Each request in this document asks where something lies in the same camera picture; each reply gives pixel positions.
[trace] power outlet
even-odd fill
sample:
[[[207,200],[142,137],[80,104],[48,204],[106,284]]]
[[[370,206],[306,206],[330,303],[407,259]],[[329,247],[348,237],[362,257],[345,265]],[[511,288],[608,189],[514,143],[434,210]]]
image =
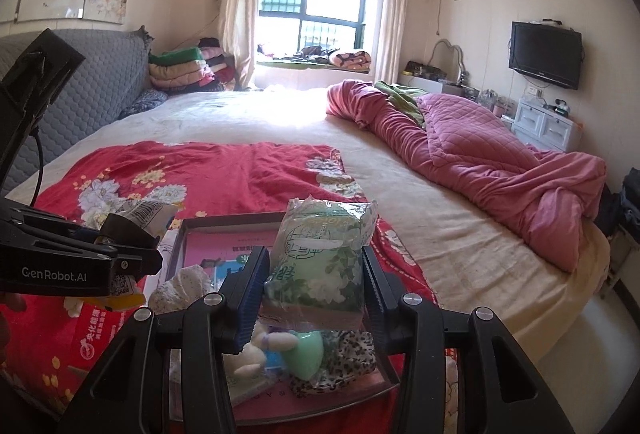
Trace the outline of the power outlet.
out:
[[[543,91],[541,88],[536,88],[535,86],[529,86],[527,87],[527,93],[529,95],[533,95],[537,99],[541,99]]]

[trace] mirror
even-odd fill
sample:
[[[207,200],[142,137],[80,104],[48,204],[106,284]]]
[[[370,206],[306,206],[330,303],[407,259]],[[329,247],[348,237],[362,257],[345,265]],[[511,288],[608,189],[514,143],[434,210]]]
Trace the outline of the mirror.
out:
[[[440,39],[433,47],[427,64],[443,70],[447,74],[447,80],[452,84],[460,84],[466,75],[462,59],[462,49],[457,44]]]

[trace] window sill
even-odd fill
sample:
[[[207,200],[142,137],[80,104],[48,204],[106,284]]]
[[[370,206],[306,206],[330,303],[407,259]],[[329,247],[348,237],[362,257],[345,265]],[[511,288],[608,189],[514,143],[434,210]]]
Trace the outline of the window sill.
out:
[[[317,62],[302,62],[295,60],[257,60],[256,64],[260,66],[267,66],[268,68],[283,68],[283,69],[328,69],[336,71],[348,71],[351,73],[369,74],[369,70],[354,70],[348,68],[338,68],[333,64],[318,64]]]

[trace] drawer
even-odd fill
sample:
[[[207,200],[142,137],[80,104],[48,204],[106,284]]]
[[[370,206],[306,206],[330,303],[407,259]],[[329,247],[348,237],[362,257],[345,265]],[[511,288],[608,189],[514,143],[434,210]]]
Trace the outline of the drawer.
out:
[[[523,129],[533,133],[534,135],[540,134],[542,127],[542,121],[545,118],[545,114],[542,111],[533,109],[530,106],[524,104],[518,105],[518,112],[516,113],[516,124]]]
[[[556,119],[550,115],[545,115],[542,128],[538,136],[547,143],[555,145],[560,149],[566,149],[571,134],[571,125]]]
[[[524,131],[522,131],[515,124],[511,128],[511,131],[519,141],[527,145],[533,145],[533,147],[535,147],[536,149],[539,149],[540,151],[559,151],[558,148],[548,145],[546,143],[542,143],[541,141],[531,137],[528,133],[525,133]]]

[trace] tv screen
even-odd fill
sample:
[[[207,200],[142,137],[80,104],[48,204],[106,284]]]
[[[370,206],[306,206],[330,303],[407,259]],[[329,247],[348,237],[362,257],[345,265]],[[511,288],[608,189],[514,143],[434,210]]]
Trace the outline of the tv screen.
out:
[[[582,34],[546,24],[511,23],[509,68],[577,89],[581,64]]]

